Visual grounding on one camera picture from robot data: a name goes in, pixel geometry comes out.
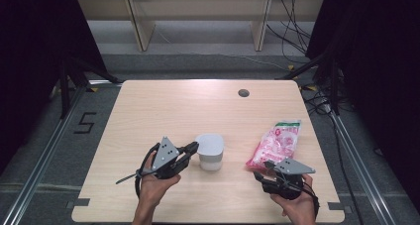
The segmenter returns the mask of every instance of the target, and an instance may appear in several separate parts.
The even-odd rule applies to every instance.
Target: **white cup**
[[[197,153],[200,166],[204,170],[218,170],[222,167],[225,144],[219,134],[202,134],[195,138],[198,143]]]

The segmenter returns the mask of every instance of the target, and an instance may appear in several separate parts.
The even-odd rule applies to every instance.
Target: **table surface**
[[[247,89],[248,97],[239,90]],[[283,223],[272,202],[245,165],[262,135],[280,120],[300,119],[294,158],[312,168],[320,201],[317,222],[342,222],[344,212],[329,210],[340,202],[298,87],[290,80],[129,80],[119,93],[79,199],[77,222],[131,222],[137,206],[135,172],[147,151],[163,136],[176,147],[204,133],[223,136],[223,165],[199,166],[198,155],[181,172],[157,207],[154,221],[168,223]]]

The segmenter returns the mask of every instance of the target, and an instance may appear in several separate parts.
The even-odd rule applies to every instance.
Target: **snack bag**
[[[262,136],[254,156],[246,165],[252,169],[265,169],[264,162],[268,160],[278,163],[285,158],[293,158],[300,126],[300,120],[278,122]]]

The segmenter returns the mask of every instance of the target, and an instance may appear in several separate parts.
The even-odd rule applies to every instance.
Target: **metal rail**
[[[335,113],[331,114],[334,123],[337,125],[337,131],[342,138],[343,147],[349,156],[350,162],[361,181],[362,187],[367,194],[374,212],[376,213],[377,218],[380,221],[380,224],[396,224],[391,214],[391,211],[388,208],[386,201],[383,199],[382,194],[380,193],[377,185],[373,181],[368,168],[366,167],[364,161],[362,160],[358,149],[355,147],[349,133],[344,126],[343,121],[340,116],[337,116]]]
[[[75,94],[72,97],[71,107],[69,108],[68,113],[65,115],[65,117],[59,119],[58,124],[55,127],[49,142],[44,148],[43,153],[38,159],[37,164],[32,170],[31,175],[25,182],[21,192],[6,214],[6,217],[2,223],[3,225],[17,225],[21,221],[29,203],[31,202],[32,197],[34,196],[35,191],[37,190],[38,184],[40,183],[51,159],[53,158],[54,152],[62,138],[68,122],[72,117],[74,109],[85,90],[86,89],[84,87],[79,87],[76,89]]]

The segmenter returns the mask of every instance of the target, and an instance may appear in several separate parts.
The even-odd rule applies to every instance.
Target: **person's arm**
[[[152,153],[146,161],[145,168],[149,169],[152,166],[152,158],[156,152]],[[137,204],[136,213],[133,219],[133,225],[151,225],[156,207],[163,198],[166,191],[178,183],[181,176],[176,176],[168,179],[158,179],[152,174],[142,177],[140,186],[139,203]]]
[[[302,176],[305,182],[312,187],[312,177],[308,174]],[[311,195],[302,192],[299,197],[293,200],[287,200],[278,194],[271,194],[270,197],[283,208],[282,215],[288,216],[294,225],[315,224],[314,203]]]

